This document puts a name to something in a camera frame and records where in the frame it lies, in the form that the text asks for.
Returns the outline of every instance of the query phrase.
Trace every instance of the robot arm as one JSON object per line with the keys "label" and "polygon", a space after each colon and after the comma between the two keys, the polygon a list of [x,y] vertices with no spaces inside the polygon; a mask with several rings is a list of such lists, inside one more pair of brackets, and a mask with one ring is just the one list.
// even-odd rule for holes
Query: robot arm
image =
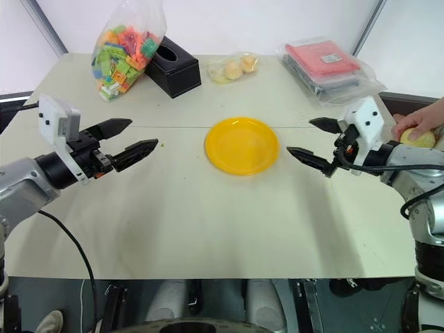
{"label": "robot arm", "polygon": [[99,142],[121,133],[131,120],[109,119],[79,132],[77,109],[45,95],[39,106],[40,132],[55,151],[0,166],[0,237],[6,238],[19,222],[59,197],[61,189],[78,181],[85,185],[113,169],[123,171],[157,145],[157,139],[144,140],[118,155],[106,155]]}
{"label": "robot arm", "polygon": [[351,105],[338,121],[321,118],[310,122],[339,134],[333,161],[303,148],[287,147],[290,154],[328,178],[342,168],[355,175],[366,172],[379,176],[394,188],[406,200],[401,213],[409,219],[416,243],[416,279],[428,294],[444,300],[444,153],[384,143],[384,121],[371,97]]}

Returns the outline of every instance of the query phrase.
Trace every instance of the colorful building blocks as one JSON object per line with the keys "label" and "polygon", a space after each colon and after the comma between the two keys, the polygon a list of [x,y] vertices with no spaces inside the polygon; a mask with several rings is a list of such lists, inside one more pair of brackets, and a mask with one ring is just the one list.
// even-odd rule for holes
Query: colorful building blocks
{"label": "colorful building blocks", "polygon": [[122,86],[119,88],[119,91],[121,93],[126,93],[128,91],[128,89],[130,89],[130,86],[126,81],[124,83],[122,83]]}
{"label": "colorful building blocks", "polygon": [[125,48],[119,44],[105,43],[102,50],[108,52],[111,56],[122,59],[126,58]]}
{"label": "colorful building blocks", "polygon": [[116,81],[116,82],[122,84],[122,83],[125,82],[125,80],[126,80],[126,75],[123,74],[123,73],[121,73],[121,72],[118,71],[118,70],[115,70],[114,73],[111,75],[111,78],[112,78],[114,81]]}
{"label": "colorful building blocks", "polygon": [[122,32],[124,32],[126,30],[126,26],[124,26],[123,24],[121,24],[120,26],[116,26],[114,29],[112,29],[112,31],[118,35]]}
{"label": "colorful building blocks", "polygon": [[159,47],[158,44],[151,38],[148,38],[143,44],[140,51],[146,56],[148,59],[151,59],[154,56],[155,51]]}
{"label": "colorful building blocks", "polygon": [[102,75],[111,76],[111,60],[102,60],[100,62]]}
{"label": "colorful building blocks", "polygon": [[119,39],[117,38],[117,34],[114,31],[108,30],[102,34],[100,37],[99,44],[104,45],[105,43],[113,43],[117,44],[119,42]]}
{"label": "colorful building blocks", "polygon": [[105,31],[94,49],[92,72],[105,100],[127,92],[143,73],[160,40],[123,24]]}
{"label": "colorful building blocks", "polygon": [[119,60],[116,66],[116,70],[123,74],[126,74],[130,68],[130,64],[128,64],[125,60]]}

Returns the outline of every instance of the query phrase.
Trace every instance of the tabletop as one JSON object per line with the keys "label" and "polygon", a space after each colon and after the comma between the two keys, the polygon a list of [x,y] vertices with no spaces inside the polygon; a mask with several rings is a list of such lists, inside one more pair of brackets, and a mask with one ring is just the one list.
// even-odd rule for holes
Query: tabletop
{"label": "tabletop", "polygon": [[[102,142],[115,154],[141,139],[157,148],[129,169],[86,186],[76,184],[45,210],[76,235],[101,279],[373,278],[412,275],[409,224],[402,199],[370,175],[337,171],[333,178],[286,151],[301,146],[328,159],[335,136],[307,122],[338,117],[321,108],[273,56],[259,71],[216,85],[198,57],[202,86],[170,99],[149,78],[121,98],[103,101],[94,88],[89,55],[68,54],[31,97],[66,99],[82,112],[81,127],[112,117],[133,123]],[[377,103],[386,121],[393,120]],[[255,176],[231,176],[206,158],[204,140],[217,122],[234,116],[267,123],[280,140],[277,162]],[[48,153],[35,111],[20,112],[0,136],[0,163]],[[33,216],[6,241],[10,275],[86,278],[74,245],[52,221]]]}

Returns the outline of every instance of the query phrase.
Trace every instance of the white wall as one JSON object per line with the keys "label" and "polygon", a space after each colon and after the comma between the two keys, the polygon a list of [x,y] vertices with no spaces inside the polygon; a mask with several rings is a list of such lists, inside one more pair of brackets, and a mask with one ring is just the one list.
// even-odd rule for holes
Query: white wall
{"label": "white wall", "polygon": [[390,92],[440,98],[443,55],[443,0],[387,0],[358,58]]}
{"label": "white wall", "polygon": [[0,0],[0,95],[34,90],[58,57],[19,0]]}
{"label": "white wall", "polygon": [[[38,0],[70,52],[90,53],[120,0]],[[167,35],[195,54],[274,53],[328,35],[352,51],[377,0],[164,0]]]}

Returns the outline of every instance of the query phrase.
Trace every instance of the plastic wrapped package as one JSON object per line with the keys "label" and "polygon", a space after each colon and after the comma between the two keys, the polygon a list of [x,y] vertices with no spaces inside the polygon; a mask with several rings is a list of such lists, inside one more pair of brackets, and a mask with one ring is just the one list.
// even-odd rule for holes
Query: plastic wrapped package
{"label": "plastic wrapped package", "polygon": [[92,73],[100,96],[124,94],[154,56],[167,30],[162,0],[125,0],[97,39]]}
{"label": "plastic wrapped package", "polygon": [[254,53],[234,53],[208,65],[208,75],[216,83],[230,83],[240,79],[244,74],[257,71],[259,57]]}
{"label": "plastic wrapped package", "polygon": [[285,44],[278,51],[284,66],[303,82],[322,105],[348,104],[386,87],[373,70],[319,37]]}

